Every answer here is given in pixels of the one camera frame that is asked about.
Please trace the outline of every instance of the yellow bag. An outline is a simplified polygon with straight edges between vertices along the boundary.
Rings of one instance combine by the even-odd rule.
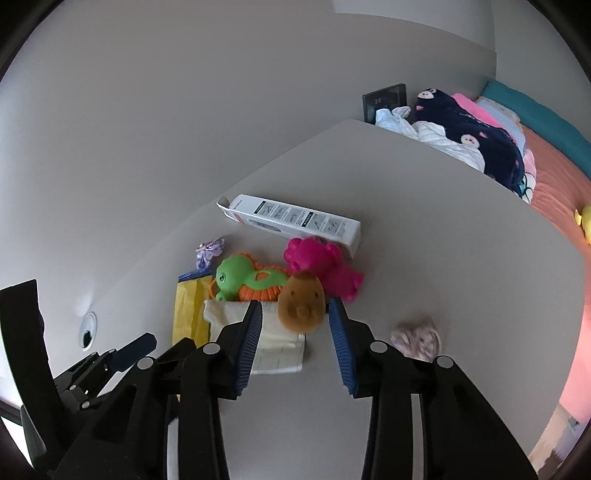
[[[194,278],[177,284],[174,302],[173,345],[189,337],[197,348],[209,341],[209,323],[203,319],[204,301],[209,298],[212,276]]]

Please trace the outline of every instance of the screw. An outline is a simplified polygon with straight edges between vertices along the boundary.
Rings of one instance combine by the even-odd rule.
[[[149,356],[145,356],[141,358],[138,362],[138,368],[140,370],[147,370],[154,364],[154,360],[152,360]]]
[[[208,343],[207,345],[205,345],[203,347],[203,353],[205,353],[205,355],[215,355],[221,349],[222,349],[222,347],[220,347],[218,344],[212,342],[212,343]]]
[[[372,342],[369,348],[375,353],[385,353],[388,350],[388,345],[383,342]]]
[[[442,368],[451,368],[453,367],[453,360],[446,355],[442,355],[437,357],[437,364]]]

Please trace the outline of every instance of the navy blue blanket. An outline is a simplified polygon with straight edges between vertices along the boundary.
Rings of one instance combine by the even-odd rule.
[[[481,122],[434,88],[418,94],[415,117],[441,125],[454,142],[474,145],[484,157],[484,173],[519,197],[523,195],[519,185],[524,175],[523,158],[506,130]]]

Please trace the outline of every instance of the brown sponge toy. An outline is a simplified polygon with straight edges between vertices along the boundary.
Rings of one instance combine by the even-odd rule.
[[[322,323],[325,311],[322,283],[306,270],[288,278],[277,298],[279,320],[292,332],[313,332]]]

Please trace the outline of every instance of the wall outlet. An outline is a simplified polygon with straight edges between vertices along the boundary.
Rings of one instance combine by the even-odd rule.
[[[375,125],[375,112],[381,108],[392,110],[406,106],[406,84],[399,83],[363,96],[363,121]]]

